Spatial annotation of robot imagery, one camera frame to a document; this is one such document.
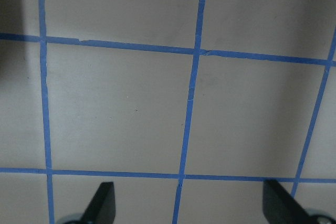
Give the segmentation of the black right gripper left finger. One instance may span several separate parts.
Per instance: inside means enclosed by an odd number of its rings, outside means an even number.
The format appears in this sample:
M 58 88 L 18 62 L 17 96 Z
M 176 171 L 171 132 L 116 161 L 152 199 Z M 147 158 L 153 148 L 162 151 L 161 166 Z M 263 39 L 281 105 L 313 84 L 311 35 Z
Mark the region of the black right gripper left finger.
M 116 200 L 113 182 L 99 185 L 80 223 L 113 224 L 116 216 Z

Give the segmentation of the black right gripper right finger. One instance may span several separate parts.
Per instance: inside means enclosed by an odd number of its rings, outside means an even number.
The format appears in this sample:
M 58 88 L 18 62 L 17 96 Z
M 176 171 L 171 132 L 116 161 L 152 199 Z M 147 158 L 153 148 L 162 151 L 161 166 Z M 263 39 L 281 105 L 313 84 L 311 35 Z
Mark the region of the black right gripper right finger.
M 274 179 L 263 182 L 263 214 L 269 224 L 318 223 Z

